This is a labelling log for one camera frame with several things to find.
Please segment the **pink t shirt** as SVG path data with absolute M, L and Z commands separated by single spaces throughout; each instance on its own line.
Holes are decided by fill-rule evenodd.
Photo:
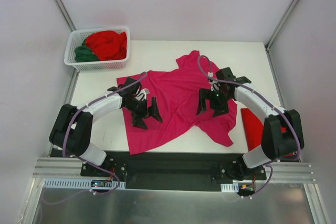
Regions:
M 149 89 L 149 100 L 156 97 L 163 123 L 150 117 L 145 120 L 147 130 L 133 127 L 131 112 L 123 109 L 130 154 L 140 154 L 160 147 L 193 126 L 199 127 L 217 144 L 226 147 L 233 145 L 229 137 L 237 118 L 237 104 L 233 100 L 229 101 L 229 113 L 225 115 L 213 117 L 211 109 L 196 114 L 199 89 L 210 87 L 201 71 L 219 70 L 213 62 L 208 63 L 199 56 L 200 52 L 194 50 L 178 58 L 178 68 L 173 71 L 148 71 L 141 84 L 143 88 Z

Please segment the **white perforated plastic basket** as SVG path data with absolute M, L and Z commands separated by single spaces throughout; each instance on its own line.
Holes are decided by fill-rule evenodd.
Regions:
M 75 61 L 75 49 L 79 46 L 85 46 L 85 40 L 88 36 L 100 32 L 112 30 L 119 33 L 126 32 L 127 34 L 127 56 L 123 60 L 110 60 L 110 61 L 95 61 L 95 62 L 76 62 Z M 97 69 L 118 69 L 124 68 L 127 61 L 130 58 L 130 31 L 125 26 L 113 26 L 106 28 L 94 28 L 94 29 L 80 29 L 70 33 L 65 54 L 64 63 L 68 66 L 72 66 L 75 69 L 81 70 L 97 70 Z

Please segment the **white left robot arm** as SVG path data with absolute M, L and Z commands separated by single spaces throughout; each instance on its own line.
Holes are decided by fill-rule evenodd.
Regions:
M 149 117 L 163 122 L 155 97 L 151 98 L 151 106 L 147 106 L 149 90 L 142 88 L 142 79 L 143 77 L 127 77 L 123 84 L 109 88 L 105 94 L 84 105 L 63 105 L 52 127 L 50 143 L 60 148 L 63 156 L 73 155 L 93 164 L 92 168 L 99 176 L 109 174 L 112 168 L 111 157 L 91 143 L 94 122 L 123 108 L 131 112 L 133 127 L 147 130 L 144 120 Z

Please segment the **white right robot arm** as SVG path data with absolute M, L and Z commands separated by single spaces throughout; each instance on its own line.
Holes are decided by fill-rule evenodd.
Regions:
M 233 75 L 230 68 L 204 74 L 210 89 L 200 89 L 197 113 L 209 107 L 217 117 L 229 113 L 229 101 L 249 108 L 263 124 L 261 144 L 233 161 L 231 170 L 241 179 L 248 179 L 255 168 L 279 158 L 298 160 L 304 146 L 300 114 L 272 104 L 260 94 L 251 81 Z

